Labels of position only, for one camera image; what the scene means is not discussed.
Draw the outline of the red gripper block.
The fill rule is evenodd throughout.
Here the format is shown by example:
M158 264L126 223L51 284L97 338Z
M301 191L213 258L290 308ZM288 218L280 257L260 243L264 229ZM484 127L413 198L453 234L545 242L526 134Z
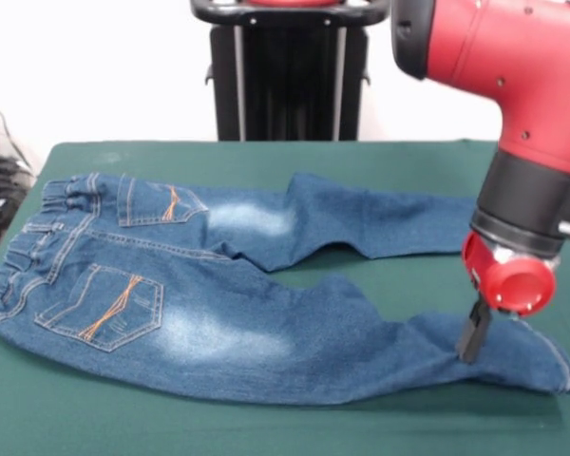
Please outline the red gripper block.
M492 320L491 309L522 316L541 311L557 288L556 257L544 259L518 252L471 232L462 260L479 297L456 345L459 359L476 361Z

